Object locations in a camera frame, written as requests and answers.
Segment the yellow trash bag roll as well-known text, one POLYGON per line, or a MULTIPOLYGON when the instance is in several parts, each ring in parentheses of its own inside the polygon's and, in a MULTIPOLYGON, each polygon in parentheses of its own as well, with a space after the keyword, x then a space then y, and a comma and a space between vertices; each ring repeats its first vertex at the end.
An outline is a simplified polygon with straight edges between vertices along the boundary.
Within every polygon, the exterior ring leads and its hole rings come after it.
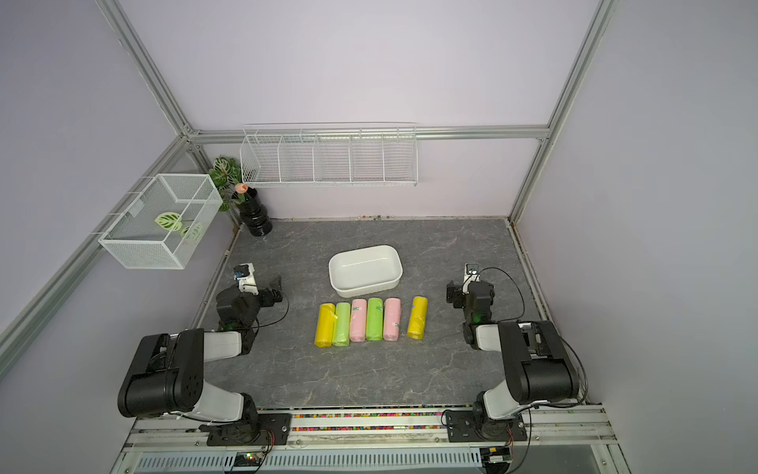
POLYGON ((314 339, 314 345, 316 347, 327 348, 333 345, 337 320, 335 304, 323 303, 320 305, 314 339))
POLYGON ((428 299, 423 296, 415 296, 412 304, 411 315, 408 325, 408 336, 411 339, 424 339, 426 331, 426 316, 428 315, 428 299))

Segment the pink trash bag roll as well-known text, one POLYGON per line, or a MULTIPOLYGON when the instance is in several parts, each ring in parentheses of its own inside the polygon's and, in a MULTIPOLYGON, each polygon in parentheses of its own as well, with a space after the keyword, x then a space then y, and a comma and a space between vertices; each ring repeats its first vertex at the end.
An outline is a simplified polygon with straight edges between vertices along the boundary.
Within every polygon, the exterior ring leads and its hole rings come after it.
POLYGON ((351 323, 349 323, 349 341, 364 342, 366 339, 367 300, 354 299, 351 302, 351 323))
POLYGON ((402 303, 399 298, 390 297, 384 301, 383 339, 395 342, 400 337, 402 303))

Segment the white plastic storage box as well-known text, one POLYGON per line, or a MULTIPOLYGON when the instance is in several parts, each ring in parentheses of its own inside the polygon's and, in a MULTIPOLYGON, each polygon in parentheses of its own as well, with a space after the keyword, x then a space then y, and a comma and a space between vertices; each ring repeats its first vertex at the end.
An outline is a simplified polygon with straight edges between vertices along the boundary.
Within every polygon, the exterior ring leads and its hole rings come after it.
POLYGON ((343 298, 392 290, 403 272, 397 250, 389 245, 341 252, 329 262, 331 286, 343 298))

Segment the light green roll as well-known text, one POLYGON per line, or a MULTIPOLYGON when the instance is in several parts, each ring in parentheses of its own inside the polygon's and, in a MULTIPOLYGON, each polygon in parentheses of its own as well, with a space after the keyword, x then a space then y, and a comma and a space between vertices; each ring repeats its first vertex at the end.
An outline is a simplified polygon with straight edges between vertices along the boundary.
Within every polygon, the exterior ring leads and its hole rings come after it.
POLYGON ((339 302, 336 305, 335 316, 333 345, 347 347, 351 343, 351 305, 348 302, 339 302))

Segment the bright green roll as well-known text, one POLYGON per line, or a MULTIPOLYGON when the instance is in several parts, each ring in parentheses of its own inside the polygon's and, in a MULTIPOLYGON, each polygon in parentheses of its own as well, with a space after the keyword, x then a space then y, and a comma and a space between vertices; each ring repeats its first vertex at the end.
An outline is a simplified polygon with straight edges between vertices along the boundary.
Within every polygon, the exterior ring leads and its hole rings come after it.
POLYGON ((384 304, 378 297, 367 302, 365 338, 367 341, 381 341, 384 329, 384 304))

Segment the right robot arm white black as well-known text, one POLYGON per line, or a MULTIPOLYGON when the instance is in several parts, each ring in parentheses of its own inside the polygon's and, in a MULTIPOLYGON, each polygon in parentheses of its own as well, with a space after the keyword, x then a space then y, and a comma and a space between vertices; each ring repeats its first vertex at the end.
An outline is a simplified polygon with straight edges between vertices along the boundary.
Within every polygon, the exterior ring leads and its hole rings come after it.
POLYGON ((495 290, 482 280, 448 282, 446 301, 464 314, 466 343, 501 355, 505 378, 480 393, 473 408, 477 430, 497 430, 520 414, 542 406, 570 408, 582 402, 584 389, 564 340, 549 321, 495 321, 495 290))

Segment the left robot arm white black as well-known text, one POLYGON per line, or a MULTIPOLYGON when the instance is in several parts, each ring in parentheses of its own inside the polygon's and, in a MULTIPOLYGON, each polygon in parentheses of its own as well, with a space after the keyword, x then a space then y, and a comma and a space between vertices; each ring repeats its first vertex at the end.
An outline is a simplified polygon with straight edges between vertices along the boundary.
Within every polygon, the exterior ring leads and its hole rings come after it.
POLYGON ((244 280, 239 276, 237 286, 217 294, 217 330, 199 328, 142 338, 118 391, 122 416, 172 414, 201 422, 258 423, 250 395, 205 380, 207 363, 250 353, 261 329, 260 310, 284 300, 280 276, 266 288, 252 288, 244 280))

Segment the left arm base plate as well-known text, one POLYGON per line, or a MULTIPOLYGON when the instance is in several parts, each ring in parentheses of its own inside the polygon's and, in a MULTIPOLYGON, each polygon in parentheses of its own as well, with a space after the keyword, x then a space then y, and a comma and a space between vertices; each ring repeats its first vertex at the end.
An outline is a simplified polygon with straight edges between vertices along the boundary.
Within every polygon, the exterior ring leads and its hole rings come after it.
POLYGON ((284 446, 291 430, 292 414, 264 412, 235 423, 201 425, 208 446, 284 446))

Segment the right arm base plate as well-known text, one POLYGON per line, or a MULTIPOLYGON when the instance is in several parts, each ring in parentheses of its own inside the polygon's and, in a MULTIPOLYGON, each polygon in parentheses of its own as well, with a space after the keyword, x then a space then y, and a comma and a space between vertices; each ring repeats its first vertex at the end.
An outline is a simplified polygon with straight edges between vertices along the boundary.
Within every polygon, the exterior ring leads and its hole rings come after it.
POLYGON ((473 410, 444 410, 440 416, 450 442, 525 442, 527 432, 519 420, 492 420, 473 410))

